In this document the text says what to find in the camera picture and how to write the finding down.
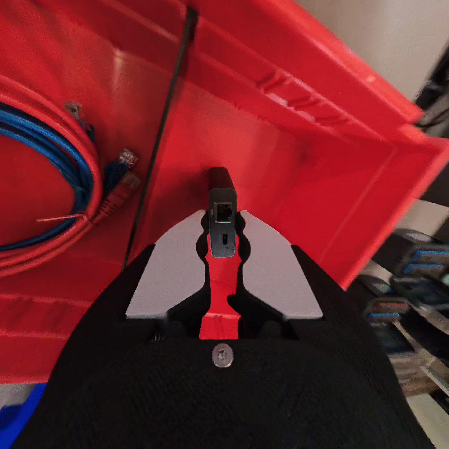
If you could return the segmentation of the black bin divider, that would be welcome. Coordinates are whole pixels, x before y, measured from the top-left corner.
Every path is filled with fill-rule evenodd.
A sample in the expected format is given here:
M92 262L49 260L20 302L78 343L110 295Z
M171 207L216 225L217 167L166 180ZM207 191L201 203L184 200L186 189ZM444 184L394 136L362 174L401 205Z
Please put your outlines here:
M181 42L179 44L177 59L176 59L176 62L175 62L174 68L173 68L171 80L170 80L168 91L167 91L167 96L165 98L164 108L163 108L161 119L159 122L159 127L158 127L158 130L156 133L153 149L151 151L149 164L148 164L148 167L147 167L147 170L145 173L145 178L144 178L141 194L139 197L138 206L136 209L134 220L132 222L131 232L129 235L126 252L125 252L124 259L123 259L122 266L121 266L121 272L123 272L125 270L127 263L131 256L132 247L133 247L134 240L135 240L135 237L137 234L138 225L139 225L139 221L141 219L142 211L143 211L143 208L145 205L145 198L146 198L146 195L147 195L147 192L149 189L149 184L151 181L151 177L152 177L152 174L154 171L157 155L159 152L160 144L161 144L164 129L165 129L165 125L166 125L167 118L168 118L168 115L170 112L173 98L175 96L178 78L179 78L181 71L183 69L183 66L184 66L184 61L185 61L185 58L186 58L186 55L188 52L189 44L192 41L193 36L194 36L194 31L195 31L195 27L196 27L196 24L198 21L198 16L199 16L198 12L195 9L193 9L189 6L187 7L186 20L185 20L185 25L183 28Z

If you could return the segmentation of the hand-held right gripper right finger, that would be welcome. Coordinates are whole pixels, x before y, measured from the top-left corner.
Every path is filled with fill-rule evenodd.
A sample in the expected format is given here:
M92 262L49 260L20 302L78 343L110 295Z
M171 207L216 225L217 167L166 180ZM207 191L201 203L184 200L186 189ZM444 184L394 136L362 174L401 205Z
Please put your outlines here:
M255 320L316 320L323 317L289 241L247 210L239 212L235 293L229 305Z

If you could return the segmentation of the blue plastic bin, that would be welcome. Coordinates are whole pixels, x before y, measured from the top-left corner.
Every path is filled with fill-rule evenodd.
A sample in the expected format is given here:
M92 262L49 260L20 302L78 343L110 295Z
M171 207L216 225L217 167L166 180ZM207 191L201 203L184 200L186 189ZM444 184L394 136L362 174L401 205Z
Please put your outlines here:
M4 405L0 411L0 448L8 449L35 412L47 383L30 384L27 398L16 404Z

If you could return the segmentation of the red plastic bin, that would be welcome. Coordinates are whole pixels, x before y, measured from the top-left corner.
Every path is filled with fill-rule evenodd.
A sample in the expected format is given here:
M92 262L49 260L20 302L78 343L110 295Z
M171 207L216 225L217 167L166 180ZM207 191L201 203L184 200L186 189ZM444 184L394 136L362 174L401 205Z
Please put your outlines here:
M293 1L1 1L1 384L48 380L212 167L348 287L448 160L421 115Z

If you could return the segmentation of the pile of black devices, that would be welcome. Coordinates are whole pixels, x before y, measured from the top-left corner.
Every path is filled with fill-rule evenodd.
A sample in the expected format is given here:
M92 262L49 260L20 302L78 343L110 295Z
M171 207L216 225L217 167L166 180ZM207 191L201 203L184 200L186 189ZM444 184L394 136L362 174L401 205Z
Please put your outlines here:
M409 305L401 327L448 366L448 243L417 230L398 228L372 260L391 274L390 289Z

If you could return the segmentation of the black network adapter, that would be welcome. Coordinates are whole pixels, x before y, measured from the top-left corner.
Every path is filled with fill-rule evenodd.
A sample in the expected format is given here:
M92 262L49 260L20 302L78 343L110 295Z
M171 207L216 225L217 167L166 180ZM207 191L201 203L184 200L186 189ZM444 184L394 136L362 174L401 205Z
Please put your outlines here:
M210 251L214 258L230 258L235 254L237 191L225 167L208 171L208 219Z

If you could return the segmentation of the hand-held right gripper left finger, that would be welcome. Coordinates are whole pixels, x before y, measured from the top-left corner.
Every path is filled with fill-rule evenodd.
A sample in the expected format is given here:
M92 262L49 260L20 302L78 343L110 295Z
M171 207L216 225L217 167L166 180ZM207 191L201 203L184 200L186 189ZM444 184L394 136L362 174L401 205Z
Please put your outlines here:
M194 212L156 241L127 307L127 319L164 319L169 310L207 286L205 262L196 246L205 213Z

